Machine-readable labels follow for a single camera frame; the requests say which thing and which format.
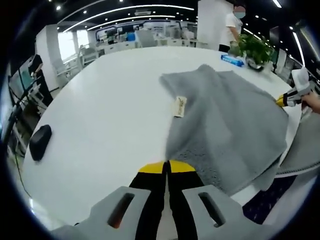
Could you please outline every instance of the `desk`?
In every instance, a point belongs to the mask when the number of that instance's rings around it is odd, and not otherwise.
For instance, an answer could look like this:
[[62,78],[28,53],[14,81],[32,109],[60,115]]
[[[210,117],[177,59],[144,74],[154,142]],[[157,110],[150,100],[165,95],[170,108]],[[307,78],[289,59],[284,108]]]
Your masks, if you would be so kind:
[[[23,182],[50,213],[73,225],[120,186],[128,186],[146,164],[165,159],[173,99],[160,85],[162,74],[208,64],[238,75],[278,98],[290,86],[273,73],[256,73],[220,59],[221,52],[192,47],[149,47],[104,55],[68,83],[43,114],[52,137],[40,163],[29,149]],[[291,145],[301,117],[288,109]],[[249,186],[232,198],[241,205],[259,190]]]

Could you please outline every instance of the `gray towel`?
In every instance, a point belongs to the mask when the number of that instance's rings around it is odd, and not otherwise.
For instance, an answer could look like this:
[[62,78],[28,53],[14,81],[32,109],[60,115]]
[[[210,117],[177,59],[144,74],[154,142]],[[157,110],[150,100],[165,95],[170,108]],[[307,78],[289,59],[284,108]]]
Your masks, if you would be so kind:
[[292,145],[277,175],[299,174],[320,166],[320,115],[311,116],[299,125]]
[[184,117],[172,120],[166,158],[193,166],[205,185],[232,195],[286,149],[288,115],[271,95],[234,72],[202,65],[164,74],[160,82],[174,99],[187,98]]

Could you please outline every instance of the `paper tag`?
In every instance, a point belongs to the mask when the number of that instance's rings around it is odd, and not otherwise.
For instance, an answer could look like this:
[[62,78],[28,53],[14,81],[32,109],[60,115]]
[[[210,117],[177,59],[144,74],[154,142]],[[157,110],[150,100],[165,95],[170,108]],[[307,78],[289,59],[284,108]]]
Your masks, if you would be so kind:
[[173,116],[183,118],[185,116],[185,107],[187,104],[187,98],[184,96],[177,96],[173,104]]

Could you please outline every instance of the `face mask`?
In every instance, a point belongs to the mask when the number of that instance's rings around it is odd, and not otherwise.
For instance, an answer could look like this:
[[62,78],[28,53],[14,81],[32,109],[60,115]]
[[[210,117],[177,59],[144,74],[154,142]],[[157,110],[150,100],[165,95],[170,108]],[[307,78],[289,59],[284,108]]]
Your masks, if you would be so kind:
[[246,13],[245,12],[235,12],[234,15],[237,19],[242,19],[245,17]]

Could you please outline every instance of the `potted plant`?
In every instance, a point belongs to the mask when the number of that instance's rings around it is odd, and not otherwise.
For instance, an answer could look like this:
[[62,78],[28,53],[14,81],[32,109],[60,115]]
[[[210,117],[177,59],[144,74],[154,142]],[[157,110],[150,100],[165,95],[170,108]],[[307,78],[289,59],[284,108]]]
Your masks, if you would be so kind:
[[237,44],[232,44],[229,53],[234,56],[245,56],[247,65],[255,71],[261,72],[271,60],[274,49],[266,39],[258,39],[253,35],[241,34]]

